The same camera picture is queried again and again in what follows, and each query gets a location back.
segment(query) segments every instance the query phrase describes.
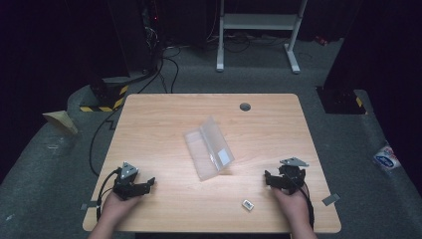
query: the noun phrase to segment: human hand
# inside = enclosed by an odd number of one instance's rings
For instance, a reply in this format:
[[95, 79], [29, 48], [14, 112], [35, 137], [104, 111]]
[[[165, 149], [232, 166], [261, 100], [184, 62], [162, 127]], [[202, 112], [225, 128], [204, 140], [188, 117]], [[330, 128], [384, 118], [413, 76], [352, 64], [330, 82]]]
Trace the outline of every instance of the human hand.
[[115, 226], [136, 205], [142, 196], [136, 196], [122, 200], [114, 192], [111, 192], [103, 206], [102, 216], [91, 232], [89, 239], [110, 239]]
[[[282, 191], [279, 188], [271, 187], [271, 189], [273, 190], [282, 211], [285, 213], [290, 223], [297, 221], [305, 223], [310, 222], [307, 199], [299, 190], [292, 195], [289, 195], [287, 192]], [[305, 186], [302, 190], [304, 192], [308, 191]]]
[[[271, 188], [279, 201], [282, 211], [288, 218], [292, 229], [294, 239], [315, 239], [315, 235], [310, 225], [310, 212], [308, 208], [307, 198], [304, 194], [297, 190], [292, 195], [287, 194], [279, 188]], [[302, 191], [309, 196], [306, 185], [302, 187]]]
[[108, 226], [114, 228], [139, 202], [141, 197], [136, 196], [122, 200], [117, 194], [111, 192], [105, 200], [100, 220], [106, 221]]

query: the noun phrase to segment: dark background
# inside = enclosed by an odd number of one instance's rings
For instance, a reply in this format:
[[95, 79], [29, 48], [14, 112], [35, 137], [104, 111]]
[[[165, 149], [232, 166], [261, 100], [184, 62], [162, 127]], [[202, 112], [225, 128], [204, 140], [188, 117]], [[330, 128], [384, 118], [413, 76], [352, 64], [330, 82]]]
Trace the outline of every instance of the dark background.
[[[163, 0], [164, 6], [171, 6], [171, 10], [164, 9], [170, 12], [163, 19], [164, 34], [169, 39], [203, 44], [212, 29], [216, 2], [218, 6], [219, 1], [213, 0]], [[275, 9], [292, 12], [298, 6], [298, 1], [258, 2], [259, 6], [254, 0], [227, 0], [226, 4], [228, 11], [272, 13], [279, 13]], [[68, 6], [75, 4], [83, 3], [0, 3], [1, 106], [5, 116], [1, 128], [1, 180], [45, 123], [41, 113], [65, 110], [70, 94], [90, 83], [70, 41], [73, 21]], [[87, 15], [92, 17], [102, 6], [82, 7], [92, 12]], [[416, 1], [309, 1], [299, 33], [304, 41], [316, 36], [328, 42], [345, 38], [325, 86], [368, 91], [388, 141], [418, 188], [421, 184], [417, 174], [422, 168], [420, 10]]]

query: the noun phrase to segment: black cable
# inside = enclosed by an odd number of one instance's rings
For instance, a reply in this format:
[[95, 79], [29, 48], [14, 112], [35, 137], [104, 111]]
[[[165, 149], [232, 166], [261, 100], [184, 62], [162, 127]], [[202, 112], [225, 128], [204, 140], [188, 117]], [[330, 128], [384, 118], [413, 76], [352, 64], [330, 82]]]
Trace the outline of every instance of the black cable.
[[100, 217], [102, 216], [102, 203], [103, 203], [103, 190], [105, 189], [106, 183], [108, 182], [108, 180], [112, 177], [113, 174], [119, 174], [121, 172], [121, 168], [119, 167], [118, 169], [114, 170], [113, 172], [111, 172], [106, 178], [105, 181], [103, 182], [102, 188], [100, 189], [99, 192], [99, 198], [97, 199], [97, 221], [100, 220]]
[[93, 145], [94, 145], [94, 141], [96, 140], [97, 134], [100, 131], [100, 128], [102, 128], [102, 126], [106, 123], [106, 122], [111, 122], [113, 123], [113, 120], [109, 120], [112, 116], [114, 116], [115, 113], [117, 113], [119, 110], [121, 109], [121, 107], [119, 109], [117, 109], [116, 111], [112, 112], [105, 120], [103, 120], [103, 122], [100, 124], [100, 126], [97, 128], [96, 132], [94, 133], [93, 138], [91, 139], [91, 145], [90, 145], [90, 157], [89, 157], [89, 163], [90, 163], [90, 168], [91, 171], [93, 172], [93, 174], [95, 174], [96, 176], [100, 176], [99, 173], [97, 173], [94, 170], [93, 167]]
[[176, 66], [176, 74], [174, 75], [173, 82], [171, 83], [171, 89], [170, 89], [170, 92], [173, 94], [174, 84], [176, 83], [177, 76], [179, 75], [179, 65], [171, 59], [168, 59], [168, 58], [163, 58], [163, 59], [172, 62]]
[[165, 85], [165, 79], [164, 79], [164, 77], [161, 74], [159, 74], [159, 77], [161, 78], [162, 87], [164, 88], [164, 91], [167, 94], [168, 91], [167, 91], [167, 86]]
[[143, 86], [142, 89], [140, 89], [137, 93], [140, 94], [141, 92], [143, 92], [143, 90], [145, 90], [146, 87], [148, 87], [161, 73], [162, 70], [162, 66], [164, 65], [163, 61], [161, 61], [161, 66], [159, 67], [158, 71], [156, 72], [155, 76], [145, 85]]

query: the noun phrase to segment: wooden table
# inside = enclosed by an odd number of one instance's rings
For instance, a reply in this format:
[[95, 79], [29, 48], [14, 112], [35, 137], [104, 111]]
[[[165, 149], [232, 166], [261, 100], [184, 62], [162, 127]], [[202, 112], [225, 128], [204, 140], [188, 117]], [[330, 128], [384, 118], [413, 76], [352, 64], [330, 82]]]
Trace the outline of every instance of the wooden table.
[[[244, 112], [240, 104], [251, 109]], [[235, 160], [211, 179], [200, 181], [184, 133], [212, 116]], [[290, 232], [264, 171], [277, 175], [280, 160], [310, 164], [306, 183], [315, 208], [315, 232], [335, 233], [340, 222], [299, 99], [290, 94], [209, 94], [128, 96], [92, 201], [107, 175], [124, 161], [139, 168], [135, 183], [156, 177], [151, 193], [120, 224], [135, 232]], [[112, 187], [113, 178], [105, 189]], [[247, 199], [255, 207], [242, 206]], [[96, 225], [89, 208], [84, 229]]]

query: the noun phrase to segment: small white object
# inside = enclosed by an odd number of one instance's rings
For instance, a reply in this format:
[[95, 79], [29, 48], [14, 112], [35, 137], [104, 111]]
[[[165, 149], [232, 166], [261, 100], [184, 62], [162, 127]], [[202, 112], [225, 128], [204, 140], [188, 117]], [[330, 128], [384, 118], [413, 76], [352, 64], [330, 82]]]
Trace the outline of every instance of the small white object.
[[250, 202], [248, 200], [243, 201], [242, 205], [250, 211], [252, 210], [252, 208], [254, 208], [254, 204], [252, 204], [252, 202]]

